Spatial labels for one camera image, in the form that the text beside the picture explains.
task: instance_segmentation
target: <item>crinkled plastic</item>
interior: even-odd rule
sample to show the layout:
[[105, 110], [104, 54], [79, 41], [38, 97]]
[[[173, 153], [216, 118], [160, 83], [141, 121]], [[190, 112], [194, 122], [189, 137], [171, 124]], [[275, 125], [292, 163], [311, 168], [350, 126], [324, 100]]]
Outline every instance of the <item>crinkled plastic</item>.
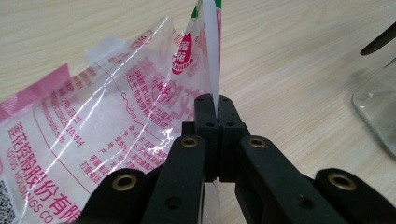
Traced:
[[[216, 3], [205, 26], [219, 43]], [[0, 104], [1, 223], [72, 222], [109, 173], [166, 160], [194, 98], [219, 87], [201, 4], [184, 35], [163, 18], [133, 41], [110, 37], [77, 73], [65, 64]]]

